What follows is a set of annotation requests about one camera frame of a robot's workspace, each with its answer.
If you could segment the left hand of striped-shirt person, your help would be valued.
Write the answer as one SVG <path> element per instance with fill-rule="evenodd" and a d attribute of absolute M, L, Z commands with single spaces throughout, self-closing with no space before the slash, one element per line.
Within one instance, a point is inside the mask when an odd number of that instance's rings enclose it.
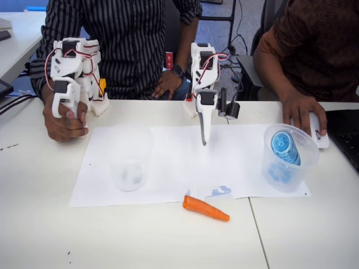
<path fill-rule="evenodd" d="M 186 84 L 183 79 L 177 77 L 173 71 L 164 71 L 155 85 L 152 97 L 158 100 L 175 100 L 185 99 Z"/>

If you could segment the right hand of striped-shirt person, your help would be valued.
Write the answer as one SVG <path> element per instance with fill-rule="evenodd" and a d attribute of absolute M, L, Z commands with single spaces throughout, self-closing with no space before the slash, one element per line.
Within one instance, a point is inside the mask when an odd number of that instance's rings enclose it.
<path fill-rule="evenodd" d="M 88 134 L 89 129 L 86 127 L 88 108 L 85 103 L 79 102 L 77 108 L 78 119 L 75 118 L 74 112 L 63 104 L 60 104 L 58 108 L 61 117 L 56 118 L 52 113 L 54 93 L 47 85 L 42 89 L 42 98 L 44 101 L 44 124 L 51 139 L 57 142 L 66 142 Z"/>

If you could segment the hand of brown-shirt person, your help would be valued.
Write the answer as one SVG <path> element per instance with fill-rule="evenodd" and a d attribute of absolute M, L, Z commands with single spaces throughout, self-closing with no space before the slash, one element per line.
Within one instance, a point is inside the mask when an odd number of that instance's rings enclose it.
<path fill-rule="evenodd" d="M 305 96 L 297 90 L 284 93 L 279 98 L 282 103 L 283 123 L 293 124 L 296 128 L 303 130 L 311 136 L 309 113 L 313 112 L 319 121 L 319 131 L 322 136 L 327 133 L 327 118 L 324 108 L 315 98 Z"/>

